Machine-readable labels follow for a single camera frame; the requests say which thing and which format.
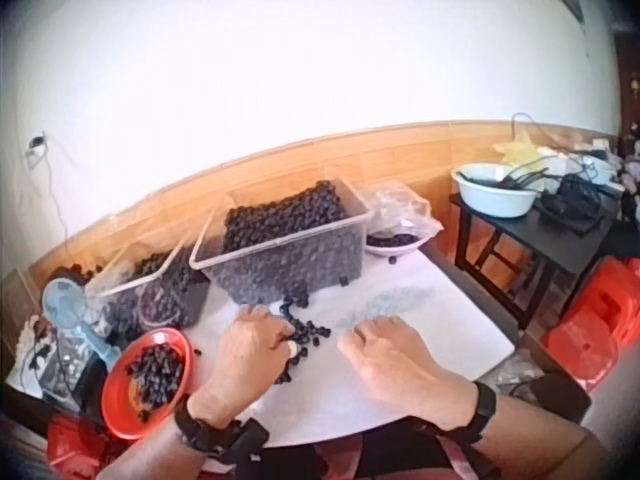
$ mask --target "white tablecloth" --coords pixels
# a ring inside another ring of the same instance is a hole
[[[278,312],[279,303],[270,305]],[[185,331],[197,358],[194,388],[211,372],[217,342],[238,310],[212,287],[200,322]],[[318,442],[374,428],[403,413],[368,398],[355,372],[337,350],[339,336],[360,320],[398,315],[422,336],[445,368],[475,380],[509,356],[513,344],[449,278],[420,252],[398,258],[366,255],[362,277],[348,287],[314,292],[309,308],[292,308],[303,321],[333,330],[320,347],[291,370],[293,381],[274,385],[243,417],[253,416],[270,432],[267,446]]]

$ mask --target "red plate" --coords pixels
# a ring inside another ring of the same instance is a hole
[[[184,371],[180,386],[173,400],[151,411],[147,423],[138,419],[141,406],[136,400],[136,382],[129,378],[127,365],[152,345],[168,343],[184,359]],[[193,348],[187,337],[173,328],[159,328],[145,333],[133,342],[120,356],[104,384],[102,390],[102,416],[107,427],[117,437],[125,440],[138,440],[167,417],[178,401],[184,396],[191,382],[193,372]]]

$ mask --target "black watch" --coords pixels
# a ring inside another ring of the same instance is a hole
[[[472,445],[482,439],[482,431],[496,413],[497,397],[493,390],[480,382],[473,382],[478,387],[478,403],[473,418],[466,427],[459,427],[444,436],[460,445]]]
[[[269,440],[269,432],[253,418],[244,425],[234,420],[224,430],[193,418],[187,409],[187,398],[176,406],[174,419],[180,439],[190,448],[225,465],[233,465],[258,453]]]

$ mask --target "hand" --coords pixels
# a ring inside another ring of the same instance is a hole
[[[400,318],[366,320],[348,331],[338,348],[375,399],[445,431],[471,421],[476,386],[440,367],[418,333]]]
[[[293,328],[264,306],[243,307],[222,335],[209,380],[187,403],[189,413],[225,428],[260,398],[284,370]]]

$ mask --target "wooden wainscoting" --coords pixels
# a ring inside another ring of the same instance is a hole
[[[519,130],[527,130],[539,145],[571,145],[575,141],[591,142],[593,138],[602,137],[615,142],[615,138],[599,132],[558,125],[543,128],[548,135],[531,124],[518,125]],[[104,265],[115,251],[142,233],[176,225],[185,218],[206,212],[226,190],[273,180],[282,174],[303,175],[309,168],[323,167],[338,171],[356,187],[394,178],[405,182],[431,202],[434,216],[445,227],[435,243],[439,250],[451,255],[456,245],[458,215],[448,200],[454,188],[449,176],[452,167],[500,160],[501,155],[492,146],[509,141],[511,136],[510,122],[437,122],[377,128],[286,145],[169,185],[74,235],[68,248],[83,268],[93,269],[96,264]],[[487,225],[474,226],[472,253],[478,250],[478,242],[490,233]],[[522,256],[520,248],[508,240],[501,242],[499,250],[514,262]],[[42,288],[56,267],[72,263],[61,245],[36,262],[30,273],[35,284]],[[511,278],[511,272],[497,263],[488,262],[486,268],[500,284],[506,284]]]

